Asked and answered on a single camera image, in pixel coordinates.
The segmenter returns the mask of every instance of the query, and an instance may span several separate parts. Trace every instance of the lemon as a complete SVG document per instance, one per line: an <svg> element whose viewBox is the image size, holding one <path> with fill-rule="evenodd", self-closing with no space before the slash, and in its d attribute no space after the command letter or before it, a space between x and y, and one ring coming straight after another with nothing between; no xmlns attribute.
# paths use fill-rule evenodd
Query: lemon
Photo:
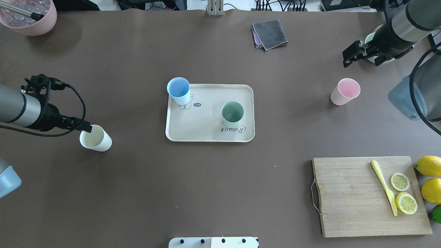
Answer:
<svg viewBox="0 0 441 248"><path fill-rule="evenodd" d="M435 206L432 209L432 219L441 224L441 205Z"/></svg>
<svg viewBox="0 0 441 248"><path fill-rule="evenodd" d="M421 186L421 196L429 203L441 204L441 179L431 178Z"/></svg>
<svg viewBox="0 0 441 248"><path fill-rule="evenodd" d="M441 158L437 156L424 156L415 163L415 169L424 176L439 177L441 176Z"/></svg>
<svg viewBox="0 0 441 248"><path fill-rule="evenodd" d="M409 179L407 176L401 173L395 173L390 177L390 183L392 187L398 191L406 191L409 186Z"/></svg>
<svg viewBox="0 0 441 248"><path fill-rule="evenodd" d="M414 214L418 209L415 198L407 192L400 192L396 195L395 205L405 214Z"/></svg>

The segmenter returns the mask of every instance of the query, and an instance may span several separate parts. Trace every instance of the table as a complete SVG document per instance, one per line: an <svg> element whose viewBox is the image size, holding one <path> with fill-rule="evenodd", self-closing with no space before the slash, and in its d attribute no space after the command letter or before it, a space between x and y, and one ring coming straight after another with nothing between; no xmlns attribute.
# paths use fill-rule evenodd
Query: table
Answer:
<svg viewBox="0 0 441 248"><path fill-rule="evenodd" d="M272 19L288 45L256 49L251 24ZM0 130L1 155L23 181L0 199L0 247L166 248L172 237L222 235L259 237L262 248L436 247L433 221L427 236L324 238L312 205L313 158L439 155L440 137L387 99L426 41L381 67L343 68L341 52L382 22L382 13L128 10L59 13L40 37L0 27L1 84L19 89L40 73L63 80L113 139L100 153L83 148L79 132ZM176 76L251 86L255 138L167 140L166 84ZM361 95L335 106L329 95L344 77ZM81 116L69 90L50 103Z"/></svg>

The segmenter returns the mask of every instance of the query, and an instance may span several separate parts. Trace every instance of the wooden cutting board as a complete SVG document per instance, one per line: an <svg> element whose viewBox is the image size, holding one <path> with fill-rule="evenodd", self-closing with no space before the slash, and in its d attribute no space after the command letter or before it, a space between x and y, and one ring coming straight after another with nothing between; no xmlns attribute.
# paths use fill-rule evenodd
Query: wooden cutting board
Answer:
<svg viewBox="0 0 441 248"><path fill-rule="evenodd" d="M400 172L410 181L406 191L418 203L414 214L394 216L380 180L370 165L376 160L390 190ZM432 234L410 157L314 158L321 229L324 237Z"/></svg>

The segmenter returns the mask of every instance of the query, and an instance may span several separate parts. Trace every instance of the green cup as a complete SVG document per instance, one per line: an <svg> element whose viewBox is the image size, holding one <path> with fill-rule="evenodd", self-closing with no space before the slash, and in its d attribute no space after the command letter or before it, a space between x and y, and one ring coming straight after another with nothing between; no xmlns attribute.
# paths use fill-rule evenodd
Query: green cup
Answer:
<svg viewBox="0 0 441 248"><path fill-rule="evenodd" d="M220 112L224 125L228 128L235 128L239 126L239 122L242 120L245 110L240 103L229 101L222 106Z"/></svg>

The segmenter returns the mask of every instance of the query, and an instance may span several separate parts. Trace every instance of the cloth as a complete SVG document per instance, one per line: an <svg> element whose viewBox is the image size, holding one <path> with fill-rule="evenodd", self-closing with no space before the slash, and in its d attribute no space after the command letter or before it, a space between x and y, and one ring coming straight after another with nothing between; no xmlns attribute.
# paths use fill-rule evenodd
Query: cloth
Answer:
<svg viewBox="0 0 441 248"><path fill-rule="evenodd" d="M279 19L264 23L253 23L251 31L256 48L263 47L265 51L288 43Z"/></svg>

